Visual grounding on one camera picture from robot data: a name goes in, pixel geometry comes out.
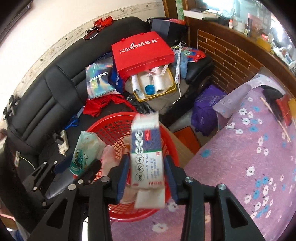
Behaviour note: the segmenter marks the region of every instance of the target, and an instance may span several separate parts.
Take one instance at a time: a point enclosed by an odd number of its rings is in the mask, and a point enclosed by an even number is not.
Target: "power cord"
[[[23,158],[22,156],[20,156],[20,158],[22,158],[22,159],[24,159],[25,161],[27,161],[27,162],[33,167],[34,171],[36,171],[34,165],[33,165],[32,163],[30,163],[26,158]]]
[[[33,167],[34,171],[36,171],[34,165],[33,165],[32,163],[30,163],[26,158],[20,156],[20,152],[18,152],[18,151],[15,153],[15,166],[16,166],[16,167],[19,166],[20,158],[21,158],[21,159],[24,159],[27,163],[29,163],[29,164]]]

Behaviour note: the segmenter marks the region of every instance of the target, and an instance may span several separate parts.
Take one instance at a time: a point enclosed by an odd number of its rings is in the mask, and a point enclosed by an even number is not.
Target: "nilrich logo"
[[[130,51],[132,49],[135,49],[135,48],[138,48],[138,47],[141,47],[141,46],[144,46],[144,45],[147,45],[147,44],[151,44],[151,43],[157,43],[157,40],[158,38],[156,39],[153,39],[153,40],[147,40],[144,42],[141,42],[141,43],[138,43],[138,44],[135,44],[134,42],[130,45],[129,48],[124,48],[123,50],[119,50],[119,53],[122,54],[122,53],[125,53],[127,51]]]
[[[101,73],[101,74],[99,74],[99,75],[97,75],[97,76],[91,78],[91,79],[89,80],[89,82],[92,82],[93,80],[96,80],[97,78],[99,78],[99,77],[101,77],[101,76],[103,76],[103,75],[106,75],[106,74],[108,74],[108,72]]]

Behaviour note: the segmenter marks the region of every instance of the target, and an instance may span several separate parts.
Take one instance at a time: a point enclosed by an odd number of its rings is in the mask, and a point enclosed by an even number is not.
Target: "bottle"
[[[228,27],[231,28],[231,29],[233,28],[233,25],[232,25],[232,19],[229,20]]]
[[[247,37],[250,37],[251,36],[251,33],[252,33],[252,24],[253,24],[253,20],[251,18],[248,18]]]

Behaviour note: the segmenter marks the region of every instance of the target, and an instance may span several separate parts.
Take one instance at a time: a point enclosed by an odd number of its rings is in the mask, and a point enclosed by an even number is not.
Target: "metal screw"
[[[193,178],[192,177],[185,177],[185,182],[191,183],[191,182],[193,182]]]
[[[226,185],[223,184],[223,183],[220,183],[220,184],[218,184],[218,188],[219,188],[220,190],[225,190],[225,189],[226,189]]]
[[[68,189],[69,189],[70,191],[75,190],[75,189],[76,189],[76,185],[75,185],[75,184],[70,184],[70,185],[68,186]]]
[[[108,176],[103,176],[103,177],[101,178],[101,182],[106,183],[106,182],[109,182],[109,181],[110,181],[110,178],[109,178]]]

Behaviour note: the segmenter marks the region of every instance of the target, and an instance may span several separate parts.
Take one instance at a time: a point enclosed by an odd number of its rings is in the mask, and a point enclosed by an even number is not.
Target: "white cable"
[[[93,36],[93,37],[91,37],[91,38],[89,38],[89,39],[93,39],[93,38],[96,37],[96,36],[98,35],[98,33],[99,33],[99,30],[98,30],[97,28],[89,29],[89,30],[97,30],[96,35]]]
[[[22,158],[22,159],[24,159],[25,161],[27,161],[33,168],[34,168],[34,171],[36,171],[36,169],[35,169],[35,167],[33,166],[33,164],[32,163],[30,163],[26,158],[23,158],[23,157],[21,157],[20,156],[20,158]]]

